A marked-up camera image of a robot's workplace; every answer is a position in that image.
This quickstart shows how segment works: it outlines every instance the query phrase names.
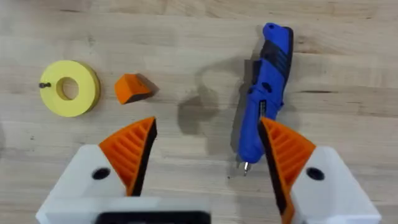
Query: wood grain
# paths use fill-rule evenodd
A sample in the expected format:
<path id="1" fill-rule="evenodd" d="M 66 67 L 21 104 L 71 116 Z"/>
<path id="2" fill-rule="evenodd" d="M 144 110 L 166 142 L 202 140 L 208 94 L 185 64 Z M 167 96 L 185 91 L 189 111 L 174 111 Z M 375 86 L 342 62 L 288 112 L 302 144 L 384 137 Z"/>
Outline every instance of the wood grain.
<path id="1" fill-rule="evenodd" d="M 398 3 L 326 0 L 0 0 L 0 220 L 34 214 L 76 150 L 157 117 L 144 195 L 208 197 L 214 223 L 278 223 L 265 160 L 235 169 L 240 94 L 266 22 L 295 31 L 278 120 L 340 153 L 398 223 Z M 44 68 L 85 62 L 101 81 L 92 111 L 42 103 Z M 139 72 L 159 91 L 121 106 L 113 85 Z"/>

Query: small black screw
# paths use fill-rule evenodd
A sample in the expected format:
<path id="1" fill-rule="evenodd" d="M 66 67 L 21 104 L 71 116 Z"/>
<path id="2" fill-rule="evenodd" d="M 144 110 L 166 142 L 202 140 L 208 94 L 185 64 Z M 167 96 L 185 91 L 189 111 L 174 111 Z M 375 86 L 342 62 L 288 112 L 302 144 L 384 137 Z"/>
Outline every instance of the small black screw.
<path id="1" fill-rule="evenodd" d="M 93 172 L 92 178 L 95 180 L 102 180 L 111 173 L 111 170 L 106 167 L 99 168 Z"/>
<path id="2" fill-rule="evenodd" d="M 51 83 L 39 83 L 39 88 L 51 87 Z"/>
<path id="3" fill-rule="evenodd" d="M 325 179 L 325 174 L 322 172 L 322 170 L 315 168 L 315 167 L 307 168 L 307 175 L 313 180 L 324 180 Z"/>

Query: tape roll hole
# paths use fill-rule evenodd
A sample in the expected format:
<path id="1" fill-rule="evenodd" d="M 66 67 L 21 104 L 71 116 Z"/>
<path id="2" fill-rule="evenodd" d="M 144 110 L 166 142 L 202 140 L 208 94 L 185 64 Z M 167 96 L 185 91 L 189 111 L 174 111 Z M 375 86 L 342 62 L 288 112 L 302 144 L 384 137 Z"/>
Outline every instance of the tape roll hole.
<path id="1" fill-rule="evenodd" d="M 79 86 L 72 78 L 61 78 L 57 83 L 57 93 L 64 100 L 73 100 L 79 94 Z"/>

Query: tool handle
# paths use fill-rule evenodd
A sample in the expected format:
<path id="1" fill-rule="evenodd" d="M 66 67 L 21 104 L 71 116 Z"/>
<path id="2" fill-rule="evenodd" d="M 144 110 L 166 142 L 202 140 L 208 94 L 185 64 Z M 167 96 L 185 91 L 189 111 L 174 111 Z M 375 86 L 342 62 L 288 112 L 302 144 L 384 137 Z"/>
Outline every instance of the tool handle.
<path id="1" fill-rule="evenodd" d="M 238 154 L 244 162 L 256 163 L 264 154 L 257 131 L 260 116 L 275 119 L 283 105 L 283 92 L 292 63 L 293 31 L 267 23 L 261 58 L 255 62 L 252 86 L 246 96 Z"/>

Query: orange block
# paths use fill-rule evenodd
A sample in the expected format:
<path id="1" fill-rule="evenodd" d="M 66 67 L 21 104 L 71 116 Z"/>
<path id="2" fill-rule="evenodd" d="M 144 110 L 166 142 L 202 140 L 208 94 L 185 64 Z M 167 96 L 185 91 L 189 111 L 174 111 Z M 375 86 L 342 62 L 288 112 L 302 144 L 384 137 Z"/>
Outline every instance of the orange block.
<path id="1" fill-rule="evenodd" d="M 150 149 L 156 138 L 155 117 L 130 124 L 99 144 L 126 186 L 127 196 L 140 196 Z"/>
<path id="2" fill-rule="evenodd" d="M 124 74 L 114 84 L 114 90 L 120 104 L 138 101 L 151 94 L 136 74 Z"/>
<path id="3" fill-rule="evenodd" d="M 268 118 L 261 118 L 258 130 L 282 223 L 290 223 L 294 215 L 290 190 L 316 146 L 299 133 Z"/>

